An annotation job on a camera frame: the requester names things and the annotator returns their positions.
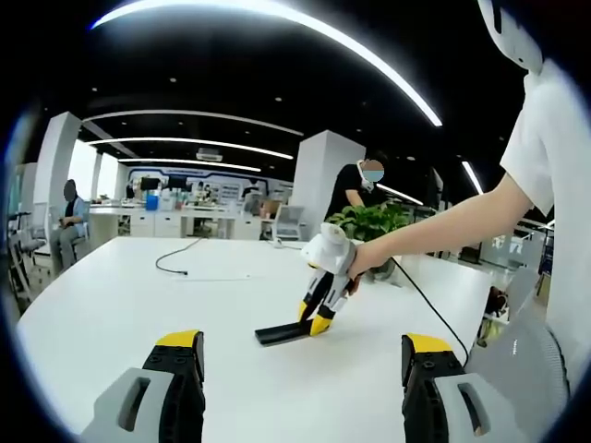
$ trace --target window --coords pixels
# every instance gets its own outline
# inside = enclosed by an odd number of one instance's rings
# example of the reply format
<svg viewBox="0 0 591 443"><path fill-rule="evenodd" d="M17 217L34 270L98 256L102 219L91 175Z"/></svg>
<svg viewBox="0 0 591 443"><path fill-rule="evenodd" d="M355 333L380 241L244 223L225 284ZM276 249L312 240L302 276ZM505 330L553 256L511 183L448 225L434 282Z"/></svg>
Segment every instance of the window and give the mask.
<svg viewBox="0 0 591 443"><path fill-rule="evenodd" d="M96 161L96 149L83 141L76 140L67 177L76 182L78 195L84 200L92 198L92 173Z"/></svg>
<svg viewBox="0 0 591 443"><path fill-rule="evenodd" d="M107 196L115 198L115 186L117 183L117 170L119 162L109 154L103 154L101 160L101 171L99 172L99 183L96 188L96 196Z"/></svg>

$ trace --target white sleeve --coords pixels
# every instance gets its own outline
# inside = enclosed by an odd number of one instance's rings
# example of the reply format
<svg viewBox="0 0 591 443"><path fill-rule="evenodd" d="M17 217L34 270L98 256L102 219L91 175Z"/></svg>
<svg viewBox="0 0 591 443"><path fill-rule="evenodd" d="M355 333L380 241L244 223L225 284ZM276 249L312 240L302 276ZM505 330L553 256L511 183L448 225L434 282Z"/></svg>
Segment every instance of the white sleeve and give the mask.
<svg viewBox="0 0 591 443"><path fill-rule="evenodd" d="M548 154L531 111L536 110L525 106L517 117L501 166L532 203L548 215L554 205Z"/></svg>

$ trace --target potted plant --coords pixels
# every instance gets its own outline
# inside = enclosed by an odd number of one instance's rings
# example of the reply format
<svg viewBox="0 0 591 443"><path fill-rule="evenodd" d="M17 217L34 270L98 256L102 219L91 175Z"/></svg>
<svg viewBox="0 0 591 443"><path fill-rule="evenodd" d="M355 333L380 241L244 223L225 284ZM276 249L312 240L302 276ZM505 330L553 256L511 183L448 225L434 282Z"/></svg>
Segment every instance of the potted plant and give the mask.
<svg viewBox="0 0 591 443"><path fill-rule="evenodd" d="M381 206L347 206L342 212L329 217L326 222L343 228L350 239L368 242L408 224L408 216L396 204ZM394 262L390 258L383 265L369 270L372 277L385 280L394 271Z"/></svg>

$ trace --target white cabinet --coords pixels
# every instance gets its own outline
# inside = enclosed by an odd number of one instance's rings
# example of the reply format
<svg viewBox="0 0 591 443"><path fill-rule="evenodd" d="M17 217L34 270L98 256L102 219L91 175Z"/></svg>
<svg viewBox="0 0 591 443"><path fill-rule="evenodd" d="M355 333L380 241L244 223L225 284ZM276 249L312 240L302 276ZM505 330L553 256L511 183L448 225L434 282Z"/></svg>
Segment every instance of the white cabinet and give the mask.
<svg viewBox="0 0 591 443"><path fill-rule="evenodd" d="M129 222L132 237L154 236L154 215L149 213L132 214Z"/></svg>
<svg viewBox="0 0 591 443"><path fill-rule="evenodd" d="M183 218L181 215L173 212L156 213L154 236L181 238L183 236Z"/></svg>
<svg viewBox="0 0 591 443"><path fill-rule="evenodd" d="M259 217L236 219L231 238L235 240L259 240L260 226L261 220Z"/></svg>

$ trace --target white shirt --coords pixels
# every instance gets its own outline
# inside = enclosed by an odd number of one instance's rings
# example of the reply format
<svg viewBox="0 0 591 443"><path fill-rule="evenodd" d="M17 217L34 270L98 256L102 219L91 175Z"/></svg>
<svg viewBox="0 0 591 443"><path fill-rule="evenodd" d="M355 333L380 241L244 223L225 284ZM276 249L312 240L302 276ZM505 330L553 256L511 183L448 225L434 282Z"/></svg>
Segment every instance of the white shirt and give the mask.
<svg viewBox="0 0 591 443"><path fill-rule="evenodd" d="M591 121L579 89L551 60L524 84L501 166L542 212L555 207L547 322L574 389L591 354Z"/></svg>

